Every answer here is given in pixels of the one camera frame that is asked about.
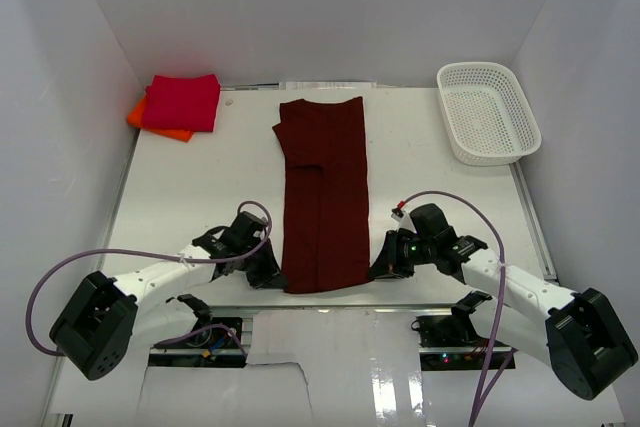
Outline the dark red t-shirt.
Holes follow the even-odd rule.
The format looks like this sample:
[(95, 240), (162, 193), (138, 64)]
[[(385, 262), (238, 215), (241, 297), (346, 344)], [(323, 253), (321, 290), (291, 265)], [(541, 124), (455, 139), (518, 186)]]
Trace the dark red t-shirt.
[(366, 283), (370, 237), (363, 99), (283, 103), (273, 131), (285, 162), (282, 271), (288, 293)]

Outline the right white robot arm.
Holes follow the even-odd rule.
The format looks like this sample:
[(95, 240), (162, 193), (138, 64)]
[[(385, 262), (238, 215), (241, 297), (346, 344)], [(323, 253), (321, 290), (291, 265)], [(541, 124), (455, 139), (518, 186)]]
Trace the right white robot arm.
[(394, 211), (399, 223), (386, 233), (367, 272), (371, 280), (403, 279), (418, 266), (471, 287), (449, 315), (426, 334), (472, 346), (496, 340), (550, 367), (559, 381), (584, 400), (596, 398), (639, 360), (609, 299), (589, 288), (582, 293), (506, 266), (488, 245), (459, 236), (442, 210), (426, 204)]

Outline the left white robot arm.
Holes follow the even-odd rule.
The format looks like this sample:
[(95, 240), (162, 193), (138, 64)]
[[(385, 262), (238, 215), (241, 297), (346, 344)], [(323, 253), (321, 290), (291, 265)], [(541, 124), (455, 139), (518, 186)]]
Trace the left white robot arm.
[(173, 256), (155, 255), (153, 265), (114, 277), (93, 272), (72, 294), (49, 337), (90, 381), (113, 371), (131, 348), (202, 345), (211, 334), (210, 309), (190, 289), (236, 271), (255, 289), (285, 287), (271, 230), (269, 216), (240, 209), (230, 226), (206, 231)]

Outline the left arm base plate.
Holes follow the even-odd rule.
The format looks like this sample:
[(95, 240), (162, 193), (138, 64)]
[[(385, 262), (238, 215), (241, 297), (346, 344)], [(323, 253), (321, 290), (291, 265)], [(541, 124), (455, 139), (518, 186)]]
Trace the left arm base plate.
[(242, 369), (245, 365), (245, 355), (233, 336), (221, 328), (152, 350), (148, 358), (149, 367)]

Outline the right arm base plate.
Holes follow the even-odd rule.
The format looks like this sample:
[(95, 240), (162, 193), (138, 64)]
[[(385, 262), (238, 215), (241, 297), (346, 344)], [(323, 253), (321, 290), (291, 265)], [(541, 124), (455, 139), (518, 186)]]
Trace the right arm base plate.
[(449, 315), (418, 316), (411, 330), (419, 337), (423, 372), (480, 371), (489, 339), (464, 330)]

